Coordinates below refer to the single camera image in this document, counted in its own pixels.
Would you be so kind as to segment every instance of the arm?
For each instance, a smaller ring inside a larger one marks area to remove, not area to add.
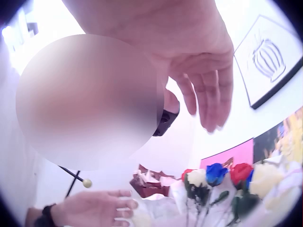
[[[34,227],[35,221],[42,216],[42,210],[29,208],[26,215],[25,227]],[[64,226],[64,212],[60,205],[54,205],[51,208],[51,216],[56,226]]]
[[[199,108],[207,131],[225,124],[231,108],[234,48],[214,0],[63,3],[85,33],[116,38],[145,52],[161,75],[165,110],[176,113],[179,108],[177,97],[165,88],[171,77],[185,94],[188,112],[194,115]],[[208,81],[208,89],[201,81]]]

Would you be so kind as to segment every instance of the red rose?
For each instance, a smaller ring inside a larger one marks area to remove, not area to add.
[[[194,169],[187,169],[187,170],[184,171],[184,173],[182,173],[181,178],[182,178],[182,181],[183,181],[183,182],[184,182],[185,174],[188,174],[188,173],[192,172],[193,170],[194,170]]]
[[[231,181],[235,186],[238,185],[240,181],[244,182],[252,170],[253,167],[247,163],[235,165],[235,167],[230,170]]]

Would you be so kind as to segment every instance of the finger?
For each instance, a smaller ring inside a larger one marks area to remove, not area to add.
[[[174,76],[173,80],[176,81],[177,85],[179,86],[183,94],[188,112],[191,115],[196,114],[197,112],[196,96],[188,75],[178,74]]]
[[[174,114],[177,114],[180,109],[180,103],[177,97],[166,88],[164,88],[164,109]]]
[[[182,62],[172,62],[174,72],[186,72],[187,74],[194,74],[197,72],[208,72],[217,68],[220,60],[217,56],[211,53],[201,53],[199,55],[192,55],[185,59],[181,59]]]
[[[220,103],[220,93],[217,71],[211,71],[202,74],[206,90],[207,108],[206,108],[206,129],[212,133],[217,127],[218,107]]]
[[[113,227],[128,227],[130,226],[128,221],[114,221]]]
[[[119,199],[116,203],[116,208],[136,209],[138,203],[133,199]]]
[[[220,92],[220,114],[218,115],[217,125],[223,127],[231,110],[233,91],[232,62],[228,67],[218,70],[218,83]]]
[[[108,191],[107,193],[110,196],[114,196],[114,197],[131,197],[132,196],[132,192],[129,190]]]
[[[118,210],[116,214],[116,218],[132,218],[134,216],[133,210]]]
[[[201,74],[188,74],[190,81],[194,86],[195,93],[197,95],[200,122],[203,128],[205,127],[207,98],[206,89]]]

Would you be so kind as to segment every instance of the brown wrapping paper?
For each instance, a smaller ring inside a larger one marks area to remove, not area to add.
[[[139,165],[138,170],[141,171],[141,173],[147,173],[148,169],[143,167],[142,165]],[[165,173],[161,172],[155,172],[151,171],[152,177],[155,178],[157,181],[160,180],[160,177],[171,177],[175,179],[175,176],[166,175]],[[141,196],[141,198],[147,198],[153,194],[162,194],[166,197],[168,197],[169,192],[169,186],[161,186],[161,183],[152,183],[152,182],[143,182],[140,180],[140,177],[138,174],[133,175],[133,179],[130,181],[131,186],[136,190],[136,192]]]

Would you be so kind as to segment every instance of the black wrist strap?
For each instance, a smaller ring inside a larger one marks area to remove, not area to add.
[[[55,226],[55,223],[53,221],[52,215],[51,215],[51,207],[56,204],[46,206],[42,210],[42,216],[40,216],[34,224],[34,227],[57,227]]]
[[[160,120],[160,123],[154,132],[154,137],[160,137],[163,136],[164,133],[168,130],[168,128],[172,125],[172,123],[175,121],[177,116],[179,115],[180,107],[178,113],[171,113],[166,110],[163,110],[162,118]]]
[[[49,221],[49,224],[53,227],[56,227],[55,226],[55,223],[53,221],[53,218],[52,218],[52,215],[51,215],[51,207],[56,205],[55,203],[53,205],[50,205],[50,206],[46,206],[43,211],[42,211],[42,215],[44,215],[48,221]]]

